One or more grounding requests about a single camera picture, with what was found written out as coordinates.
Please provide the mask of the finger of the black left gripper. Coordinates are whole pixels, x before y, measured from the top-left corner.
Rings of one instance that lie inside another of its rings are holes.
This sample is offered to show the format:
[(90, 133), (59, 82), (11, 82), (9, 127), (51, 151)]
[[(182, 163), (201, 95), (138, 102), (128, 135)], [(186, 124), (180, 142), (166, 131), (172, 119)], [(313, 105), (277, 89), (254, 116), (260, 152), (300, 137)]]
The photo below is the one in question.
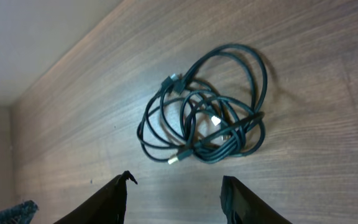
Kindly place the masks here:
[(28, 200), (0, 211), (0, 224), (29, 224), (39, 210), (33, 200)]

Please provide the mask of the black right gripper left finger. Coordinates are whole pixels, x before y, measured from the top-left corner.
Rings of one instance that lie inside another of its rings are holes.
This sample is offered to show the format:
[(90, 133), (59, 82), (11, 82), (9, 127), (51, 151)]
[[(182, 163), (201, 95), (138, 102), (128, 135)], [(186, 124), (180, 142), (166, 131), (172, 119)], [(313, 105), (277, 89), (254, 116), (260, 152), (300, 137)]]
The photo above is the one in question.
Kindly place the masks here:
[(123, 224), (126, 214), (127, 180), (137, 184), (134, 176), (126, 170), (122, 174), (115, 176), (88, 200), (56, 223)]

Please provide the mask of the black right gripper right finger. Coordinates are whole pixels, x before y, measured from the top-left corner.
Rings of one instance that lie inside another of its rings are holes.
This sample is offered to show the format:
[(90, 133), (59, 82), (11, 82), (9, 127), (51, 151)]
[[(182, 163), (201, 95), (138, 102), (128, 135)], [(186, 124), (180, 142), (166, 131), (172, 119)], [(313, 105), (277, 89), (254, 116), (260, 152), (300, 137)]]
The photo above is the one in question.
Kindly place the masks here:
[(221, 193), (221, 208), (232, 224), (291, 224), (272, 207), (265, 203), (239, 179), (225, 175)]

